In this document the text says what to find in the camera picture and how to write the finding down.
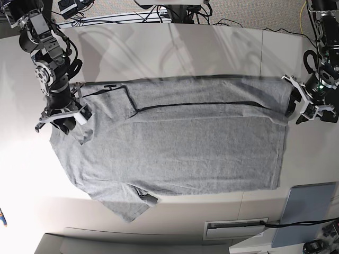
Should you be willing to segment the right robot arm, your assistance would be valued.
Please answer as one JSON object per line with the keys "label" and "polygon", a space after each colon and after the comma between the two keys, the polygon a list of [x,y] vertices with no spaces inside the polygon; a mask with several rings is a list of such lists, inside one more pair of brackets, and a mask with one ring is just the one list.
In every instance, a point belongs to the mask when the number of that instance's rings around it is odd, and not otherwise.
{"label": "right robot arm", "polygon": [[47,105],[35,126],[37,132],[51,123],[64,134],[77,124],[84,125],[91,118],[89,106],[84,102],[81,88],[84,83],[71,83],[81,70],[83,62],[73,41],[60,31],[57,24],[43,14],[43,1],[1,1],[12,28],[20,28],[19,45],[30,54]]}

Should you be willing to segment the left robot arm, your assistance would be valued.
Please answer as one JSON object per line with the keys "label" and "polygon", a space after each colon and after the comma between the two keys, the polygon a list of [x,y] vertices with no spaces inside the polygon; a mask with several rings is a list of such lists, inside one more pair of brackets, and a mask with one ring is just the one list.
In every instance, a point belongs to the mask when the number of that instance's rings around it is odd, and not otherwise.
{"label": "left robot arm", "polygon": [[338,13],[337,1],[312,1],[307,5],[315,35],[315,51],[307,50],[303,55],[304,67],[309,74],[306,82],[294,76],[282,76],[293,86],[287,116],[296,102],[302,102],[296,124],[319,118],[323,122],[338,121]]}

